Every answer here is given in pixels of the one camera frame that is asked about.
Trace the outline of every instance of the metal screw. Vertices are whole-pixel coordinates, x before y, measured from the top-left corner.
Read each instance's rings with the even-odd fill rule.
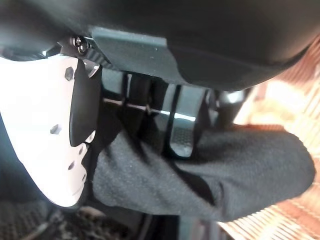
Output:
[[[80,47],[81,42],[82,42],[82,40],[79,36],[72,38],[72,45],[76,48]]]
[[[74,78],[74,69],[71,66],[65,70],[64,78],[68,81]]]

